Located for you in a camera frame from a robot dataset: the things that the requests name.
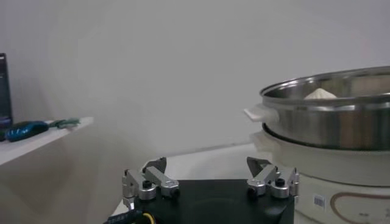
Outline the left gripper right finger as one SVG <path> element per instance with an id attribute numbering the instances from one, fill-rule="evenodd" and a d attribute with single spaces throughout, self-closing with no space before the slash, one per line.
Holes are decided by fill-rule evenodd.
<path id="1" fill-rule="evenodd" d="M 278 167 L 266 159 L 247 157 L 252 178 L 247 180 L 247 193 L 258 198 L 270 193 L 277 199 L 299 194 L 299 173 L 294 167 Z"/>

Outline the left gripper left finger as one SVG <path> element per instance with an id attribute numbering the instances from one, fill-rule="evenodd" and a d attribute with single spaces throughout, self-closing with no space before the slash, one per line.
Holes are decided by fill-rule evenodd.
<path id="1" fill-rule="evenodd" d="M 128 210 L 136 209 L 136 202 L 150 202 L 158 197 L 176 200 L 180 184 L 165 175 L 167 159 L 148 161 L 139 171 L 126 169 L 122 176 L 122 202 Z"/>

